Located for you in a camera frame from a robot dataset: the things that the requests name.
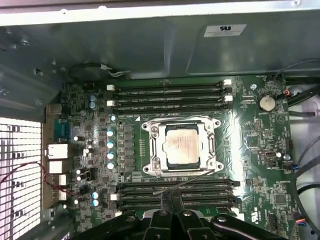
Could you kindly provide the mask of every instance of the cpu socket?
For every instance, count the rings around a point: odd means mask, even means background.
[[[221,122],[209,116],[155,118],[149,132],[150,163],[143,172],[158,177],[198,176],[224,168],[216,161],[215,132]]]

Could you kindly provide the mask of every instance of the green circuit board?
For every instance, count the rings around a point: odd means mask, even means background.
[[[230,80],[230,91],[225,95],[232,96],[227,107],[192,107],[186,111],[174,109],[161,110],[134,107],[135,101],[124,96],[123,103],[132,103],[133,107],[116,109],[107,101],[114,100],[114,92],[107,91],[107,85],[116,89],[150,88],[163,86],[201,86],[223,83]],[[285,80],[267,80],[266,76],[230,76],[230,77],[190,77],[177,79],[122,80],[91,83],[68,83],[61,96],[61,119],[68,122],[67,138],[70,143],[74,136],[83,136],[86,141],[78,144],[79,148],[92,147],[94,154],[77,156],[73,159],[74,168],[97,168],[97,177],[89,183],[90,189],[99,193],[100,205],[92,206],[90,196],[84,196],[79,205],[73,207],[77,232],[114,218],[122,209],[111,201],[117,186],[126,183],[180,182],[193,176],[156,177],[144,171],[150,163],[150,135],[143,129],[143,123],[156,118],[188,118],[190,116],[209,116],[220,121],[214,129],[214,152],[216,160],[224,168],[210,176],[206,181],[229,179],[239,182],[231,186],[232,194],[237,199],[233,206],[224,206],[217,202],[206,205],[194,202],[188,209],[198,210],[206,218],[218,213],[233,215],[243,221],[274,232],[285,238],[293,227],[292,212],[297,210],[293,200],[290,179],[292,177],[292,141],[289,123],[288,104],[285,98],[275,101],[271,111],[263,111],[258,105],[262,96],[278,96],[286,89]],[[148,93],[137,91],[143,98]],[[113,142],[115,147],[107,148]],[[114,158],[108,159],[112,152]],[[115,168],[107,168],[109,162]],[[136,208],[137,215],[153,209]]]

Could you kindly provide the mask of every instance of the white sticker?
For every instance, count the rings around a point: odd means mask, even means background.
[[[239,36],[246,26],[247,24],[207,26],[204,37],[214,38]]]

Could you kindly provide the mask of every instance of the perforated metal grille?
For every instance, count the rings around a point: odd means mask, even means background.
[[[0,118],[0,178],[41,161],[41,124]],[[40,223],[41,168],[29,164],[0,185],[0,240],[15,240]]]

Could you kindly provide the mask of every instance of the motherboard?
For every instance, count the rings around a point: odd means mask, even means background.
[[[157,193],[210,171],[179,188],[185,209],[288,238],[297,207],[285,89],[266,76],[67,83],[54,141],[77,149],[76,231],[126,211],[142,218],[161,208]]]

